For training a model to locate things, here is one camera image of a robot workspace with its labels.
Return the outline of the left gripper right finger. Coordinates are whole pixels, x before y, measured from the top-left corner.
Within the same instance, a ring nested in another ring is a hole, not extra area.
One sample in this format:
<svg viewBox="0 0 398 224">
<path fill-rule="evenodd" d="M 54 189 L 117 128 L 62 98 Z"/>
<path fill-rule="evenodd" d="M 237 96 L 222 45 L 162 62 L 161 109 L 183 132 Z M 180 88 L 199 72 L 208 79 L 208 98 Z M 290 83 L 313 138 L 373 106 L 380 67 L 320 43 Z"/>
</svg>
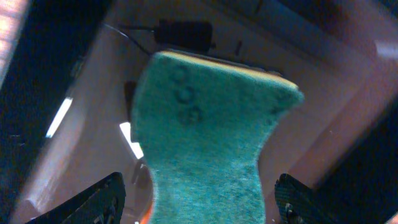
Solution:
<svg viewBox="0 0 398 224">
<path fill-rule="evenodd" d="M 289 174 L 281 174 L 274 187 L 282 223 L 337 224 L 334 217 L 320 203 L 313 191 Z"/>
</svg>

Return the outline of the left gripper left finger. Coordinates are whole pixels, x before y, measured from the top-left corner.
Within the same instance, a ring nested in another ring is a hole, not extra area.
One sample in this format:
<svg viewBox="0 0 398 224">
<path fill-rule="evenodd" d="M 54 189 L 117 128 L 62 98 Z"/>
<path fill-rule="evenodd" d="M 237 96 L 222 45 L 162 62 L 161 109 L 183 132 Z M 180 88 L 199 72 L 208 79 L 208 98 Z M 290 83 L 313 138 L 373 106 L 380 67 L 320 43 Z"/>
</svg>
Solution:
<svg viewBox="0 0 398 224">
<path fill-rule="evenodd" d="M 122 173 L 113 172 L 27 224 L 119 224 L 125 198 Z"/>
</svg>

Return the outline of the green yellow sponge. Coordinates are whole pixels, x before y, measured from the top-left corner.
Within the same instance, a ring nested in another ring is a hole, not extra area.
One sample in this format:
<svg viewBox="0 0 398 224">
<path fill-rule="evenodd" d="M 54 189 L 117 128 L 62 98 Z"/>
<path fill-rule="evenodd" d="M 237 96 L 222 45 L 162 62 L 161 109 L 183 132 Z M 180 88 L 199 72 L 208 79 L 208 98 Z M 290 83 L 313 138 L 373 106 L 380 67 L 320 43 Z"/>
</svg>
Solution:
<svg viewBox="0 0 398 224">
<path fill-rule="evenodd" d="M 131 137 L 154 185 L 151 223 L 264 223 L 258 158 L 304 99 L 282 77 L 173 51 L 143 69 Z"/>
</svg>

